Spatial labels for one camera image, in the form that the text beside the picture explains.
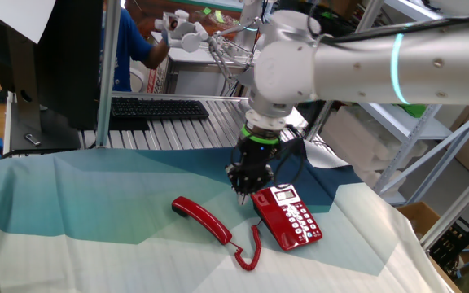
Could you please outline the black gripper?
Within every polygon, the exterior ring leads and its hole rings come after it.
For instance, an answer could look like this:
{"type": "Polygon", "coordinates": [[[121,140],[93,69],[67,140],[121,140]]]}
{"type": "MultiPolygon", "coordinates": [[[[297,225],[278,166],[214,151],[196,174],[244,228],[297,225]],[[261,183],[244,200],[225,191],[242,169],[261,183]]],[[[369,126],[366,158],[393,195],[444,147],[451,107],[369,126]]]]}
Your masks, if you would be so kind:
{"type": "Polygon", "coordinates": [[[279,140],[243,138],[235,146],[238,154],[234,164],[226,166],[226,174],[230,180],[232,190],[237,194],[239,205],[245,205],[251,194],[263,189],[274,179],[270,166],[265,166],[252,178],[248,189],[248,177],[241,168],[256,168],[264,166],[279,151],[279,140]]]}

